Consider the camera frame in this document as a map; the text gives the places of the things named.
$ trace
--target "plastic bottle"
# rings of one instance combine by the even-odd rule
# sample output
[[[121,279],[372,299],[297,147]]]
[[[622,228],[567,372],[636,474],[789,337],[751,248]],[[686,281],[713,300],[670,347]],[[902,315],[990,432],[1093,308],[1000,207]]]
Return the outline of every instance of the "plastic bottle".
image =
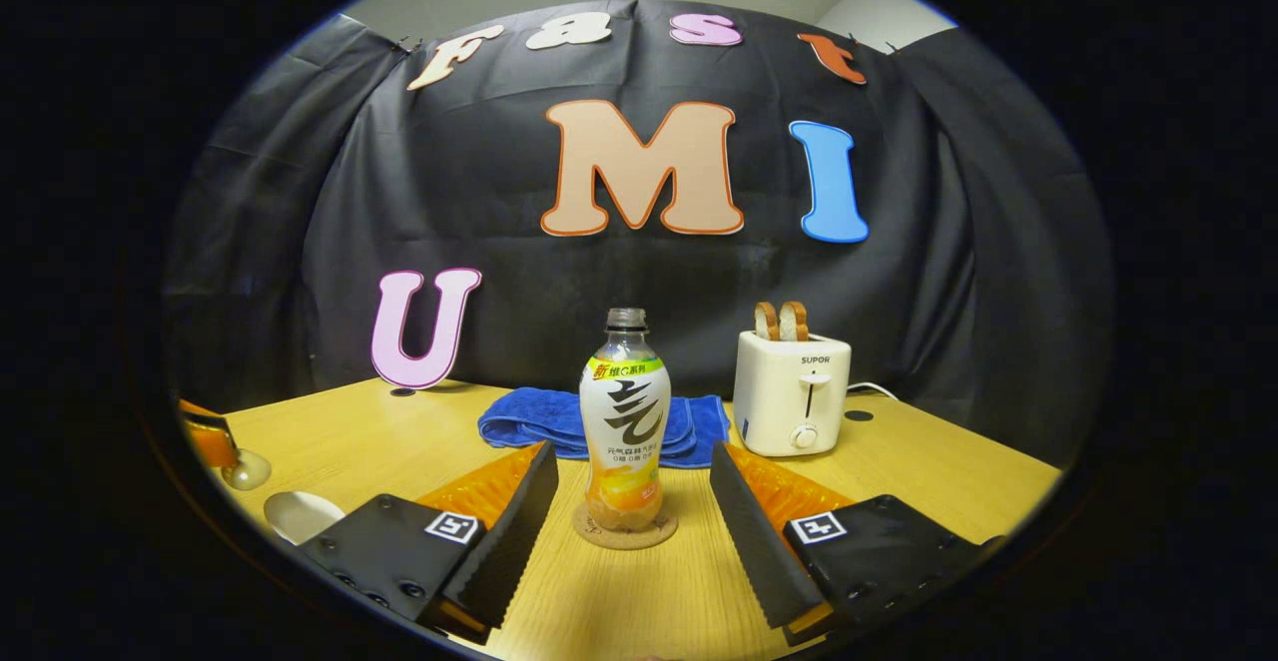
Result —
[[[670,375],[644,340],[643,309],[608,309],[607,332],[607,344],[581,372],[590,456],[585,505],[594,524],[638,531],[661,511],[657,470],[670,417]]]

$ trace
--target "spoon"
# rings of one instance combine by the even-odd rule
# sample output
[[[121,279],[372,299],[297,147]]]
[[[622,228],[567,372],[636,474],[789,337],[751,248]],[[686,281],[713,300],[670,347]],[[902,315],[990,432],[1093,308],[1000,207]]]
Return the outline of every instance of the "spoon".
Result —
[[[275,533],[294,546],[311,541],[346,515],[332,501],[304,491],[275,494],[262,505],[262,513]]]

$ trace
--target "letter m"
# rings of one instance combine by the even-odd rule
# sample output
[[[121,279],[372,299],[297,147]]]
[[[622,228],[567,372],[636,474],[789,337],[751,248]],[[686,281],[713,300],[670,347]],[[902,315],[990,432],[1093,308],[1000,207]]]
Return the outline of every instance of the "letter m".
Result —
[[[732,206],[727,175],[727,128],[732,110],[711,102],[680,102],[643,143],[604,100],[562,102],[546,110],[558,125],[558,188],[542,229],[556,237],[603,231],[608,214],[594,203],[594,174],[630,229],[639,229],[671,179],[674,199],[661,224],[681,234],[731,234],[745,224]]]

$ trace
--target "wall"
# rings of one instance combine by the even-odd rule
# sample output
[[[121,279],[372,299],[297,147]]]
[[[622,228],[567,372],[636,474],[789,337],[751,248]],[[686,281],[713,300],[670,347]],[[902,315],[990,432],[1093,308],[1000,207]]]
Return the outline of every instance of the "wall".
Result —
[[[840,0],[817,20],[817,27],[851,35],[868,47],[891,52],[888,42],[905,47],[957,26],[918,0]]]

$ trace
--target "cork coaster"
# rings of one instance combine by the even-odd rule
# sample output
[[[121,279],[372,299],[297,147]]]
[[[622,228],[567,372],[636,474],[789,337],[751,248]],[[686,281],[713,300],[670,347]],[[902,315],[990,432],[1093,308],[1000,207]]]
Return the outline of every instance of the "cork coaster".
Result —
[[[679,528],[679,518],[661,513],[657,514],[657,519],[652,520],[652,524],[636,532],[610,532],[594,524],[594,519],[585,510],[584,501],[573,511],[573,529],[585,541],[604,548],[621,551],[648,548],[670,538],[676,528]]]

